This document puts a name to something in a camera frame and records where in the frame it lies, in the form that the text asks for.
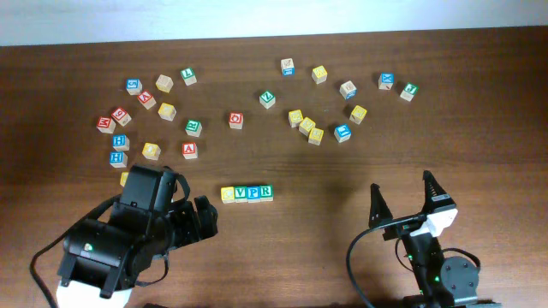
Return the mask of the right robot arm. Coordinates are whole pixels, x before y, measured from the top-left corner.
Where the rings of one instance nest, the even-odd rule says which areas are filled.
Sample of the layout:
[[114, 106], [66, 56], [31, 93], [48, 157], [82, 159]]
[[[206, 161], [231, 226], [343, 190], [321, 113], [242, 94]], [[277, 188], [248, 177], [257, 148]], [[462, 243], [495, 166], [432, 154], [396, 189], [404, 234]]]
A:
[[425, 203], [412, 216], [395, 219], [386, 204], [380, 186], [371, 184], [370, 228], [384, 230], [385, 241], [402, 242], [411, 271], [421, 294], [402, 300], [405, 307], [465, 307], [478, 302], [480, 261], [473, 254], [454, 248], [455, 257], [438, 242], [438, 236], [456, 218], [458, 209], [453, 198], [426, 170]]

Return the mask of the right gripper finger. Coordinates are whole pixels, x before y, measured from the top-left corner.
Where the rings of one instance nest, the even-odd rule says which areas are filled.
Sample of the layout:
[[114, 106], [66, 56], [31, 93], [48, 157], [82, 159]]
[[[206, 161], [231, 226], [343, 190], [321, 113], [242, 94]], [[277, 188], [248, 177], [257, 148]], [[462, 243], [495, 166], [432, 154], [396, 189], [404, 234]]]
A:
[[431, 171], [425, 170], [422, 179], [425, 185], [423, 213], [431, 214], [450, 204], [449, 194], [438, 184]]
[[380, 186], [376, 183], [370, 185], [371, 188], [371, 207], [369, 214], [369, 228], [376, 228], [393, 220], [393, 215], [386, 204], [381, 192]]

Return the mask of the yellow C letter block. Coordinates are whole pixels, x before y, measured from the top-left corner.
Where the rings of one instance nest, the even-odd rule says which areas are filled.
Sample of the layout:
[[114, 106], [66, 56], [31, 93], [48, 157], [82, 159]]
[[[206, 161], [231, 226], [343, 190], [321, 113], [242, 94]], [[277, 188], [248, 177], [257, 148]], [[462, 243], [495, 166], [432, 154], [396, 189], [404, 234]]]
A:
[[235, 188], [234, 187], [222, 187], [221, 199], [224, 204], [235, 202]]

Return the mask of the blue P letter block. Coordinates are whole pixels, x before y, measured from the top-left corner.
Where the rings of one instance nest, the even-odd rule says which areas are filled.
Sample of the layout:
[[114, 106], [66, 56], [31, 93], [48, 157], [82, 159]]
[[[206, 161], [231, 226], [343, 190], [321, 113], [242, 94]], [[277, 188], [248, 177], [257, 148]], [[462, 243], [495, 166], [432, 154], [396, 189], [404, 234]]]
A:
[[248, 203], [257, 203], [261, 200], [260, 187], [247, 187], [247, 201]]

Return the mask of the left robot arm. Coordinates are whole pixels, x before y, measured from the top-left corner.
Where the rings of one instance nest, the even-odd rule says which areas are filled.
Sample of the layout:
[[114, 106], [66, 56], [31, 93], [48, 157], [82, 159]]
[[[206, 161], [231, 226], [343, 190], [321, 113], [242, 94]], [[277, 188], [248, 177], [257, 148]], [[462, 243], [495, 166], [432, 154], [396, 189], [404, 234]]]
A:
[[61, 307], [124, 307], [139, 275], [170, 252], [217, 234], [216, 208], [168, 167], [134, 165], [122, 194], [75, 224], [58, 270]]

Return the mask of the green V letter block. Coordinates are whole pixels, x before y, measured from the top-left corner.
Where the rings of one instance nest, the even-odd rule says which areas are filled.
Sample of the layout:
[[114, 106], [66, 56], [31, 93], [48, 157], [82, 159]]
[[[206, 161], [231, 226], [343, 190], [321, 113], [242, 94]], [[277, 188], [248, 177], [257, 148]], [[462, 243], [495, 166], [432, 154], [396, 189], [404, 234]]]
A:
[[247, 202], [247, 187], [235, 187], [235, 202], [236, 203]]

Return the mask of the green R letter block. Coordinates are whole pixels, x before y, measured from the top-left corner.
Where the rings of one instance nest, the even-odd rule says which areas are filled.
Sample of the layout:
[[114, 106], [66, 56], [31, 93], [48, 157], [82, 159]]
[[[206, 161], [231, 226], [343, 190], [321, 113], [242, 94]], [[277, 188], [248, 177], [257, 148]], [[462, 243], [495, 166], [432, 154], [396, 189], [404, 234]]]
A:
[[264, 185], [259, 187], [260, 200], [262, 202], [269, 202], [274, 199], [274, 192], [272, 185]]

